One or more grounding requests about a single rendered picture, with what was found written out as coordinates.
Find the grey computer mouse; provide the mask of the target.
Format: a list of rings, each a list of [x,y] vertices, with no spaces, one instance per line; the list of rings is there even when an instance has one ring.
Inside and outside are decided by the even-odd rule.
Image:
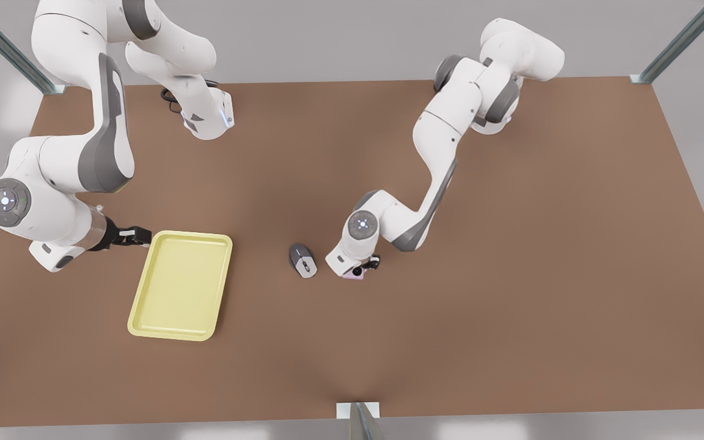
[[[290,246],[290,263],[304,279],[311,278],[318,272],[313,252],[302,243]]]

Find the yellow rectangular tray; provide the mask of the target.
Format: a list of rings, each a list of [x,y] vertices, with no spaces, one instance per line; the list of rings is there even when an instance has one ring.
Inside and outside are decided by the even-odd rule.
[[[126,327],[139,337],[204,342],[215,332],[232,239],[163,230],[149,245]]]

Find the silver frame post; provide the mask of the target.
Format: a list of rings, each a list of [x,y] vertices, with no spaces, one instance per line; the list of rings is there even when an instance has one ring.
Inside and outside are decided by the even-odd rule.
[[[336,418],[347,419],[348,440],[386,440],[380,429],[380,403],[336,403]]]
[[[64,84],[51,81],[28,57],[0,30],[0,55],[44,95],[61,95]]]
[[[653,84],[688,47],[704,33],[704,5],[665,48],[648,64],[642,73],[629,75],[631,84]]]

